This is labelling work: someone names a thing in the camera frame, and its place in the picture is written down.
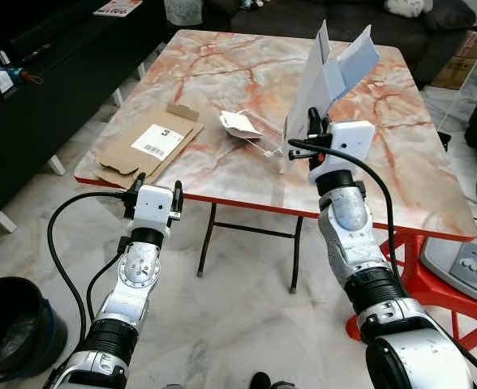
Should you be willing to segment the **white paper carton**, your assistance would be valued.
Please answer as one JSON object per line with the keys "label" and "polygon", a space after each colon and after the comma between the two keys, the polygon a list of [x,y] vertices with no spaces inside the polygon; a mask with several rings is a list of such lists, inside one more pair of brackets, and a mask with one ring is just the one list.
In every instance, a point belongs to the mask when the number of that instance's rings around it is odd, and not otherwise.
{"label": "white paper carton", "polygon": [[368,25],[352,44],[336,57],[330,56],[330,40],[326,22],[316,31],[312,51],[309,53],[300,78],[294,103],[286,116],[284,152],[294,151],[287,144],[291,139],[306,139],[310,126],[307,111],[316,108],[324,118],[335,101],[345,95],[378,66],[380,55],[371,38],[372,26]]}

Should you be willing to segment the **black rubbish bin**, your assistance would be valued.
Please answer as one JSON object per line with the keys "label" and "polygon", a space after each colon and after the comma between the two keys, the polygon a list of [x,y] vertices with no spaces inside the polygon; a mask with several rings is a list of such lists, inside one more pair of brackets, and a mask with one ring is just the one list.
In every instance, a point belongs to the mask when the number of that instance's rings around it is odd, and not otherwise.
{"label": "black rubbish bin", "polygon": [[36,377],[63,353],[68,326],[32,281],[0,278],[0,384]]}

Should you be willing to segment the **flattened cardboard box with label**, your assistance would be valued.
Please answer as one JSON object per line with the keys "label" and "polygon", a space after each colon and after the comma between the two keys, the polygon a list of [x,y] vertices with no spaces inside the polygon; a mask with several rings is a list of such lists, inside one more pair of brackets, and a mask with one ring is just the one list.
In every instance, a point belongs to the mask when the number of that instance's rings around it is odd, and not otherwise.
{"label": "flattened cardboard box with label", "polygon": [[146,184],[153,184],[203,129],[198,112],[189,107],[168,104],[149,110],[99,152],[93,175],[116,186],[131,186],[144,174]]}

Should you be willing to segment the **clear plastic package with paper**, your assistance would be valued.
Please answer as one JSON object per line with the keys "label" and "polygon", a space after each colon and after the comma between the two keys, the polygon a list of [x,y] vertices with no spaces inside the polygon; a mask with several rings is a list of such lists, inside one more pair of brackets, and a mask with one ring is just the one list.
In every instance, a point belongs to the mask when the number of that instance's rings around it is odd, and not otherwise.
{"label": "clear plastic package with paper", "polygon": [[217,118],[227,134],[254,146],[261,155],[272,158],[286,154],[286,146],[282,144],[283,127],[251,109],[236,113],[222,110]]}

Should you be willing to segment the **marble top folding table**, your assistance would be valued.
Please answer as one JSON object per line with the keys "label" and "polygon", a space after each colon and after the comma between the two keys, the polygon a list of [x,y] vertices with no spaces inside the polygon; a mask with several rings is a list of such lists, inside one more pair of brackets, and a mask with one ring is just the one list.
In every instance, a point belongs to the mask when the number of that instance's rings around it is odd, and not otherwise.
{"label": "marble top folding table", "polygon": [[[281,172],[282,156],[230,137],[223,111],[249,111],[261,130],[278,133],[293,104],[309,38],[182,30],[141,81],[73,172],[98,184],[98,156],[113,137],[168,104],[198,112],[203,130],[160,176],[181,181],[187,199],[314,219],[319,195],[305,160]],[[334,120],[368,120],[376,128],[366,164],[382,177],[393,200],[394,226],[416,236],[468,242],[477,225],[447,158],[430,112],[401,52],[379,47],[380,63],[331,108]]]}

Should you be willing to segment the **dark grey sofa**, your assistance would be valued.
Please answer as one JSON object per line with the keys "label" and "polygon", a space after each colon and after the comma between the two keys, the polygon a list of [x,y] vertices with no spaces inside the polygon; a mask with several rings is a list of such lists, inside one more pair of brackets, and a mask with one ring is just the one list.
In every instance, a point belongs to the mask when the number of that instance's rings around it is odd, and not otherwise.
{"label": "dark grey sofa", "polygon": [[194,29],[312,40],[327,25],[332,41],[353,41],[372,27],[377,45],[397,48],[417,88],[430,84],[461,48],[476,14],[464,0],[427,0],[424,13],[405,18],[385,10],[385,0],[264,0],[242,10],[242,0],[200,0]]}

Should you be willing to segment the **black low cabinet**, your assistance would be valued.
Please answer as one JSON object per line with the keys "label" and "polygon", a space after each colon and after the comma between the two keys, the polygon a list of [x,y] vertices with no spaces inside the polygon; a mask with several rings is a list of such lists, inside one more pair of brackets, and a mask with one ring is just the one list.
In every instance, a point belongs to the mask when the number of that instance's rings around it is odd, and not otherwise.
{"label": "black low cabinet", "polygon": [[163,0],[143,0],[129,15],[80,19],[27,66],[41,84],[0,103],[0,212],[137,71],[164,32]]}

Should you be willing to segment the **white plush cushion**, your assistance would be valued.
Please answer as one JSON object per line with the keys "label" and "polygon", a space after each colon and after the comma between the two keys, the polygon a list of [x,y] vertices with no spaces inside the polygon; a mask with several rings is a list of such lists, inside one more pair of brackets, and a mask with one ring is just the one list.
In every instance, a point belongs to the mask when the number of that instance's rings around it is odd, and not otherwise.
{"label": "white plush cushion", "polygon": [[434,0],[384,0],[384,10],[402,18],[415,19],[434,8]]}

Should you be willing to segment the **brown cardboard box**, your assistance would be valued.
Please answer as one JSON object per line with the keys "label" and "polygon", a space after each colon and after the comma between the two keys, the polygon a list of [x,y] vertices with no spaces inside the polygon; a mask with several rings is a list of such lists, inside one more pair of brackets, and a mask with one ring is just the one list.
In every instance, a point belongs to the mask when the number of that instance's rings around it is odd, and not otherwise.
{"label": "brown cardboard box", "polygon": [[477,63],[477,29],[469,30],[449,62],[430,83],[433,88],[458,90],[462,88]]}

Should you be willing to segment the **white woven basket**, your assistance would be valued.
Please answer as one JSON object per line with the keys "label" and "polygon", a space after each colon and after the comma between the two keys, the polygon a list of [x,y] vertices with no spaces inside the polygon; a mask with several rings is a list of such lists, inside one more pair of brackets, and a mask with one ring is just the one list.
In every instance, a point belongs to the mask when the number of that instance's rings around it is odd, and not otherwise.
{"label": "white woven basket", "polygon": [[173,26],[189,27],[203,23],[203,0],[163,0],[165,19]]}

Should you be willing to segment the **red and white magazine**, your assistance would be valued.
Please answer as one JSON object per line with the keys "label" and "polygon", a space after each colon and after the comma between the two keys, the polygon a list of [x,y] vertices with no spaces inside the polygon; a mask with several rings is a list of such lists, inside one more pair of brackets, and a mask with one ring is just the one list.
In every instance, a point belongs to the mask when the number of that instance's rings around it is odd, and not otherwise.
{"label": "red and white magazine", "polygon": [[143,0],[109,0],[93,12],[96,16],[128,16],[142,4]]}

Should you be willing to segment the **red plastic stool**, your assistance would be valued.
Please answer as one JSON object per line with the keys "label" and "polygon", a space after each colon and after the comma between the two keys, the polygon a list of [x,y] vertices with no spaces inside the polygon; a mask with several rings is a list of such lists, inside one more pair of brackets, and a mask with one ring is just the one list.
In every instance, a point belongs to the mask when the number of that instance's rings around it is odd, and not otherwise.
{"label": "red plastic stool", "polygon": [[402,283],[410,296],[424,306],[438,306],[449,309],[451,335],[462,347],[472,351],[477,347],[477,300],[453,288],[449,283],[436,277],[419,262],[425,244],[425,236],[417,236],[409,231],[397,231],[394,243],[405,247],[404,259],[398,264],[404,267]]}

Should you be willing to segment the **black robot foot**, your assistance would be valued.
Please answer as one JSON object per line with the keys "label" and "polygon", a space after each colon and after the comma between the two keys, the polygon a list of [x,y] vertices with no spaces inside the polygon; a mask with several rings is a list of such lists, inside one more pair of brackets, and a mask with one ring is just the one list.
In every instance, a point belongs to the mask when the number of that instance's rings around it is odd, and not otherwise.
{"label": "black robot foot", "polygon": [[272,389],[273,381],[266,374],[257,371],[250,379],[248,389]]}

